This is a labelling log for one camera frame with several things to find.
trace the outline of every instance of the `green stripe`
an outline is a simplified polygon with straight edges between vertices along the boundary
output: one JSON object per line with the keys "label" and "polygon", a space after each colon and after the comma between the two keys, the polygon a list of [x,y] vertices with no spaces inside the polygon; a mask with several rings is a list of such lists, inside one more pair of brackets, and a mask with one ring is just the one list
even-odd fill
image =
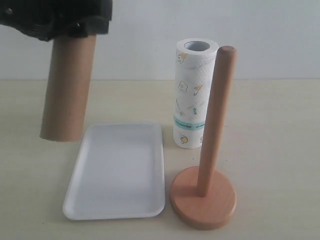
{"label": "green stripe", "polygon": [[187,129],[187,130],[191,130],[191,131],[196,131],[199,129],[203,129],[205,127],[205,121],[200,122],[200,123],[189,123],[189,122],[184,122],[184,121],[179,120],[178,118],[176,118],[176,116],[174,116],[174,123],[179,128]]}

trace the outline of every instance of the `paper towel print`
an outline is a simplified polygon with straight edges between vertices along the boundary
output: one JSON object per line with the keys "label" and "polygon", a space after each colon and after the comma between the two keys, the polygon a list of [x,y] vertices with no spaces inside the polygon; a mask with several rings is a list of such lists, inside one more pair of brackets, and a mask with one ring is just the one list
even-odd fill
{"label": "paper towel print", "polygon": [[180,137],[180,139],[181,139],[181,144],[186,144],[188,142],[188,138],[184,135]]}
{"label": "paper towel print", "polygon": [[187,58],[187,56],[188,56],[188,53],[180,53],[178,55],[178,62],[182,64],[184,60]]}
{"label": "paper towel print", "polygon": [[183,111],[181,111],[180,106],[179,106],[179,103],[178,103],[178,100],[176,99],[175,101],[176,101],[176,106],[178,107],[178,111],[179,111],[180,116],[181,116],[181,117],[184,116],[185,113],[184,113]]}
{"label": "paper towel print", "polygon": [[196,86],[194,88],[195,92],[193,93],[193,96],[197,96],[197,94],[200,92],[200,90],[202,89],[203,85],[199,85],[199,86]]}
{"label": "paper towel print", "polygon": [[183,93],[186,93],[187,89],[188,89],[188,85],[184,81],[181,81],[179,83],[179,90]]}

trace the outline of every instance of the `cardboard tube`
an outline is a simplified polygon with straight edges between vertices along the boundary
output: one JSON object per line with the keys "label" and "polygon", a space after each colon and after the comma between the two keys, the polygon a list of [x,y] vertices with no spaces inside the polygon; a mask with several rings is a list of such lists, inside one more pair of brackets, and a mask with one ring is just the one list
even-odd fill
{"label": "cardboard tube", "polygon": [[40,138],[78,141],[83,133],[96,35],[53,42]]}
{"label": "cardboard tube", "polygon": [[200,154],[197,180],[199,197],[207,196],[215,171],[236,60],[237,50],[234,47],[222,46],[218,49]]}

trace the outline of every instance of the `white tray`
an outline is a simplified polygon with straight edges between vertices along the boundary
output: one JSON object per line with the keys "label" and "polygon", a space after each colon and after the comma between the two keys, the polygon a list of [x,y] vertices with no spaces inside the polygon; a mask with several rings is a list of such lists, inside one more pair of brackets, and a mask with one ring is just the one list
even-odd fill
{"label": "white tray", "polygon": [[99,124],[84,134],[63,203],[71,220],[154,217],[165,206],[161,126]]}

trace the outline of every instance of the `beige tabletop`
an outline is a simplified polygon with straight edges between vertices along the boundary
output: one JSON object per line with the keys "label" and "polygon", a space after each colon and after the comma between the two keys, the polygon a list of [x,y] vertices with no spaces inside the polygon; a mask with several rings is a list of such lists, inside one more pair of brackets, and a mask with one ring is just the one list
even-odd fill
{"label": "beige tabletop", "polygon": [[45,81],[0,81],[1,240],[320,239],[320,81],[236,80],[217,169],[234,183],[231,222],[186,226],[169,189],[199,164],[200,149],[173,141],[173,81],[93,81],[85,128],[151,121],[163,129],[166,205],[152,218],[70,221],[62,204],[79,142],[40,139]]}

